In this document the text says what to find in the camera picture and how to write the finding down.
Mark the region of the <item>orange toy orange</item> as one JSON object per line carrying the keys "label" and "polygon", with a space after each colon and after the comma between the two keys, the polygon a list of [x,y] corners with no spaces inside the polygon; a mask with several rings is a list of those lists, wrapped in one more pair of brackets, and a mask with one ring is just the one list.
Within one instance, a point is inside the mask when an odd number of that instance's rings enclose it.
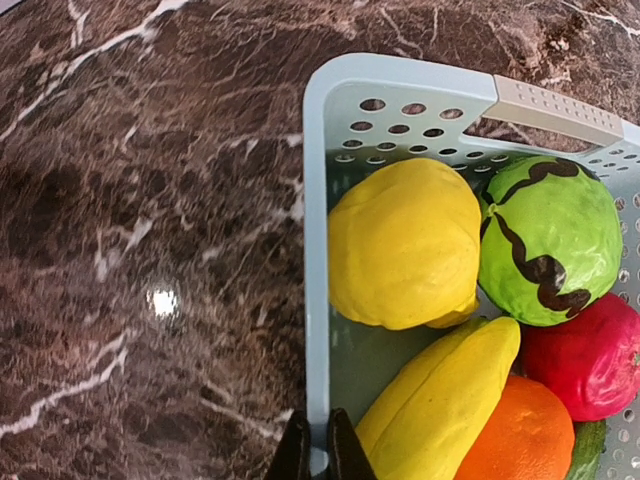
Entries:
{"label": "orange toy orange", "polygon": [[574,443],[573,422],[562,401],[543,384],[511,375],[456,477],[563,479]]}

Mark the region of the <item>red toy apple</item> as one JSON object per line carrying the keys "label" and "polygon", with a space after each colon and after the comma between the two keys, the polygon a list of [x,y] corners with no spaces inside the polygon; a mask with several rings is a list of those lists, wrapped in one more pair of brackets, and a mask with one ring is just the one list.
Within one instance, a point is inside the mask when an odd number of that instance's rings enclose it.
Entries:
{"label": "red toy apple", "polygon": [[613,293],[565,323],[526,327],[521,350],[526,376],[577,422],[620,413],[639,390],[639,314]]}

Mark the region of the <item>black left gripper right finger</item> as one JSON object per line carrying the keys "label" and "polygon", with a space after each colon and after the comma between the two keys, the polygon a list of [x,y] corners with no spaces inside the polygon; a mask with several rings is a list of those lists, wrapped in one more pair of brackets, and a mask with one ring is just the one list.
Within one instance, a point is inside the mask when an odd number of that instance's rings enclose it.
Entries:
{"label": "black left gripper right finger", "polygon": [[329,479],[376,479],[351,420],[344,409],[336,408],[331,411],[327,440]]}

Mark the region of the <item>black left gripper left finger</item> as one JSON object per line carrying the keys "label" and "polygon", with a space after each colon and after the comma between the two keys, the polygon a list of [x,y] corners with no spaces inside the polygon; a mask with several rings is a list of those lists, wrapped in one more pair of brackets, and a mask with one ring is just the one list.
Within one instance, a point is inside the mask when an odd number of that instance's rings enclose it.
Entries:
{"label": "black left gripper left finger", "polygon": [[284,429],[265,480],[310,480],[310,425],[302,411],[294,411]]}

